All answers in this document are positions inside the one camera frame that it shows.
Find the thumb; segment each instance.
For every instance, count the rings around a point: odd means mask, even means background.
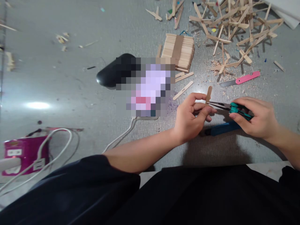
[[[210,114],[210,112],[212,111],[212,108],[210,106],[205,106],[198,114],[196,120],[200,123],[205,122],[206,117]]]
[[[240,127],[247,133],[250,129],[251,123],[249,123],[244,117],[238,113],[230,113],[229,117],[232,118]]]

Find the bundle of popsicle sticks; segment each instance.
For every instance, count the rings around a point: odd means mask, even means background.
[[[252,60],[250,59],[250,57],[248,57],[250,51],[265,38],[269,39],[272,43],[272,38],[277,37],[277,34],[275,34],[274,31],[283,24],[282,18],[267,20],[272,4],[269,4],[269,7],[264,9],[267,11],[266,16],[264,18],[255,18],[256,12],[253,10],[253,6],[264,3],[262,1],[253,2],[253,0],[237,0],[235,2],[234,0],[224,0],[222,4],[219,4],[218,0],[217,2],[209,2],[209,0],[208,2],[206,2],[205,0],[202,0],[202,2],[205,6],[203,14],[201,15],[197,4],[194,3],[194,8],[198,17],[190,16],[189,20],[199,22],[203,27],[206,37],[216,42],[215,48],[212,53],[213,55],[215,55],[219,43],[222,44],[221,49],[223,56],[223,64],[221,66],[211,67],[211,70],[219,70],[220,72],[225,72],[224,68],[236,68],[240,65],[243,59],[245,59],[249,64],[251,64]],[[214,6],[217,7],[217,12],[220,13],[220,17],[215,21],[203,19],[207,8],[215,15],[216,11],[213,9]],[[224,8],[226,8],[225,12],[227,13],[222,15],[221,10]],[[219,28],[219,35],[211,35],[208,32],[208,29],[206,27],[207,25],[210,28]],[[260,32],[253,35],[251,31],[256,26],[261,26],[261,28],[259,28]],[[239,48],[239,52],[241,54],[241,58],[239,59],[239,61],[227,64],[227,62],[230,59],[230,56],[228,52],[225,51],[227,59],[224,59],[224,44],[231,44],[232,38],[236,35],[238,29],[243,29],[244,31],[246,31],[246,29],[249,29],[250,36],[249,38],[246,38],[237,43],[237,47]],[[248,42],[250,42],[250,47],[245,50],[242,50],[241,46]]]
[[[162,58],[175,58],[175,69],[188,73],[194,56],[195,43],[193,37],[166,34],[162,50]]]

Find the power cord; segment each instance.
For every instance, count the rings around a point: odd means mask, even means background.
[[[50,163],[48,163],[47,165],[45,165],[39,172],[37,172],[33,177],[29,178],[28,180],[24,181],[23,183],[21,183],[20,185],[8,190],[7,192],[5,192],[4,194],[0,194],[0,197],[5,195],[5,194],[8,194],[12,191],[14,191],[15,189],[19,188],[20,186],[26,184],[27,182],[29,182],[30,180],[32,180],[33,178],[35,178],[37,175],[39,175],[42,171],[44,171],[46,168],[48,168],[50,165],[52,165],[64,152],[65,150],[69,147],[71,141],[72,141],[72,138],[73,138],[73,134],[72,134],[72,131],[69,130],[69,129],[66,129],[66,128],[59,128],[57,130],[54,130],[52,131],[48,137],[42,142],[42,144],[40,145],[40,148],[38,149],[38,152],[37,152],[37,159],[36,161],[31,164],[30,166],[28,166],[25,170],[23,170],[21,173],[19,173],[17,176],[15,176],[14,178],[12,178],[9,182],[7,182],[5,185],[3,185],[3,187],[0,188],[0,193],[4,190],[4,188],[6,188],[8,185],[10,185],[13,181],[15,181],[18,177],[20,177],[21,175],[23,175],[26,171],[28,171],[31,167],[33,167],[35,165],[35,163],[37,161],[39,161],[41,159],[41,154],[42,154],[42,149],[44,147],[44,145],[46,144],[46,142],[51,138],[51,136],[53,134],[55,134],[57,131],[61,131],[61,130],[64,130],[64,131],[68,131],[69,134],[70,134],[70,137],[69,137],[69,140],[68,142],[66,143],[65,147],[62,149],[62,151],[60,152],[60,154],[54,159],[52,160]]]
[[[121,134],[119,137],[117,137],[117,138],[114,139],[112,142],[110,142],[110,143],[106,146],[106,148],[104,149],[104,151],[102,152],[102,154],[105,153],[105,152],[108,150],[108,148],[109,148],[113,143],[115,143],[118,139],[120,139],[120,138],[124,137],[125,135],[127,135],[128,133],[130,133],[131,129],[133,128],[134,121],[135,121],[136,119],[137,119],[137,117],[132,117],[131,123],[130,123],[130,127],[127,129],[127,131],[125,131],[125,132],[124,132],[123,134]]]

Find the teal pliers handle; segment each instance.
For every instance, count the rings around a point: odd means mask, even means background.
[[[250,116],[249,114],[242,112],[241,110],[239,110],[239,108],[241,109],[247,109],[245,106],[236,104],[234,102],[230,103],[231,105],[231,109],[229,111],[229,113],[238,113],[240,114],[242,117],[244,117],[246,120],[251,120],[253,118],[253,116]]]

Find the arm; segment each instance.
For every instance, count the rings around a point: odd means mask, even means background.
[[[196,137],[202,130],[204,121],[211,121],[209,113],[216,109],[197,102],[206,99],[205,94],[191,93],[178,106],[175,126],[172,129],[145,137],[113,148],[104,153],[111,166],[129,173],[141,173],[149,168],[173,148]]]
[[[247,134],[263,138],[279,148],[293,167],[300,170],[300,135],[278,124],[272,104],[251,97],[238,98],[234,102],[246,106],[253,112],[254,118],[248,122],[237,113],[231,113],[229,116]]]

